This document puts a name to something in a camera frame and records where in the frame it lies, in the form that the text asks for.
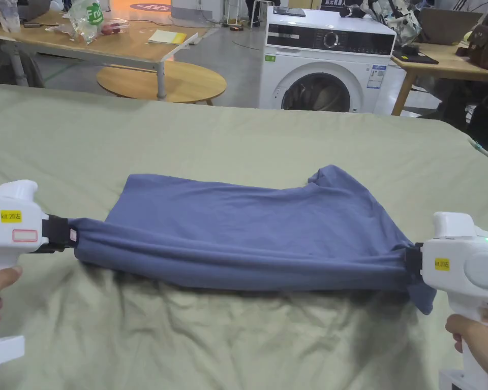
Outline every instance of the folded shirt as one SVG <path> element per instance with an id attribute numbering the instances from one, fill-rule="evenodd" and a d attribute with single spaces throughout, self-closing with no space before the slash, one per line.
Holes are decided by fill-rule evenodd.
<path id="1" fill-rule="evenodd" d="M 186 287 L 400 290 L 427 314 L 436 294 L 405 270 L 412 242 L 335 166 L 283 190 L 130 175 L 105 222 L 72 223 L 80 261 Z"/>

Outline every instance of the control knob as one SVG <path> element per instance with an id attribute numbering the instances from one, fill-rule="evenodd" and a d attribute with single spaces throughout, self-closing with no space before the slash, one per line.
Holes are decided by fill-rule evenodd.
<path id="1" fill-rule="evenodd" d="M 334 31 L 328 32 L 324 36 L 324 46 L 328 49 L 332 49 L 338 45 L 338 34 Z"/>

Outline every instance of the washing machine control panel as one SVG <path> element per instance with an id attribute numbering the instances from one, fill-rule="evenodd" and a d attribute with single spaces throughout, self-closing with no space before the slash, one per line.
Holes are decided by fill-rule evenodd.
<path id="1" fill-rule="evenodd" d="M 269 24 L 267 44 L 390 56 L 395 36 L 361 31 Z"/>

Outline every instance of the wrinkled sheet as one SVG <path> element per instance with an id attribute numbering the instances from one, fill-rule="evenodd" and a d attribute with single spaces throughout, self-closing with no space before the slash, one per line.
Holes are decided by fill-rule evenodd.
<path id="1" fill-rule="evenodd" d="M 131 173 L 291 188 L 329 164 L 414 242 L 433 236 L 436 211 L 488 230 L 488 158 L 440 122 L 0 86 L 0 184 L 37 181 L 51 214 L 105 219 Z M 20 263 L 0 335 L 24 334 L 27 354 L 0 366 L 0 390 L 432 390 L 461 364 L 441 293 L 423 316 L 388 292 L 175 288 L 72 251 Z"/>

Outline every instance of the chair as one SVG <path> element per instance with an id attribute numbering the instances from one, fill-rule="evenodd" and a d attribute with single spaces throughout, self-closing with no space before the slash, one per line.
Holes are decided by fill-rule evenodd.
<path id="1" fill-rule="evenodd" d="M 253 17 L 255 16 L 255 8 L 257 7 L 257 3 L 267 3 L 268 5 L 274 5 L 273 0 L 255 0 L 253 1 L 253 9 L 251 10 L 251 20 L 249 21 L 249 28 L 253 29 Z"/>

